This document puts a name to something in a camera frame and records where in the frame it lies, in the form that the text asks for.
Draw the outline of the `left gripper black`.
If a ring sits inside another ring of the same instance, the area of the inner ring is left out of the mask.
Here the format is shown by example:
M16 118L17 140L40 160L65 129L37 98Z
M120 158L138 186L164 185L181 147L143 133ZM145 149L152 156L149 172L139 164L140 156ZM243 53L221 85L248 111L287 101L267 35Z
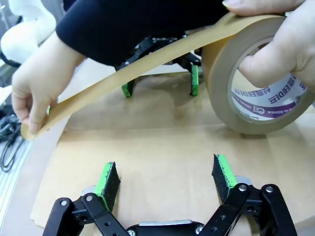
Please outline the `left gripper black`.
M138 59L163 48L175 41L178 41L187 36L186 33L163 33L148 36L143 39L137 47L135 47L131 54L122 61L119 65L114 66L118 71ZM199 68L201 67L201 60L194 54L186 54L182 58L182 68L190 72L190 95L197 96L199 92ZM133 79L121 86L126 98L132 97L136 79Z

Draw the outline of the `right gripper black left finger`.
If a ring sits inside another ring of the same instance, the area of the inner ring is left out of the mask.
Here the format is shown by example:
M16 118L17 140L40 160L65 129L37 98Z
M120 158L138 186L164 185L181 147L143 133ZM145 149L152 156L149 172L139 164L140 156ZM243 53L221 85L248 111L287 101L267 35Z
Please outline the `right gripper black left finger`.
M112 214L119 185L116 163L106 163L93 192L76 201L59 198L54 202L43 235L78 236L85 225L94 224L103 236L127 236Z

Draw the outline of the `person's left hand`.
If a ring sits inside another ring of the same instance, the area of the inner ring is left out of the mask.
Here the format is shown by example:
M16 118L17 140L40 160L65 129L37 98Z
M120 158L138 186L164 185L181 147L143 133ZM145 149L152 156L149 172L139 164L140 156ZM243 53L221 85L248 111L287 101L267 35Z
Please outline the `person's left hand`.
M258 88L269 86L291 73L314 91L314 0L224 0L222 3L239 16L288 12L273 40L253 56L245 57L239 71Z

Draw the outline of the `person's right hand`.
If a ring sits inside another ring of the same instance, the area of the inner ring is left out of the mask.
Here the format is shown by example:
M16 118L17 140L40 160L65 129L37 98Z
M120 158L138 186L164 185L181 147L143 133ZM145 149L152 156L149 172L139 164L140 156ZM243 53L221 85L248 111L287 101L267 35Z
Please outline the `person's right hand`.
M41 129L47 108L56 103L85 58L54 33L13 74L12 106L32 134Z

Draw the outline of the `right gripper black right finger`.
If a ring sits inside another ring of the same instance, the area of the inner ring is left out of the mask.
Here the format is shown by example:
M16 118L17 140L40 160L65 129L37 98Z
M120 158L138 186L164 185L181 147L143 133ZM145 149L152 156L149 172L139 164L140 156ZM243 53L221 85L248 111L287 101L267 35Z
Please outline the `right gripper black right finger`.
M207 236L227 236L242 215L252 216L261 236L295 236L293 220L275 184L260 189L238 182L226 157L215 154L212 176L221 205L205 225Z

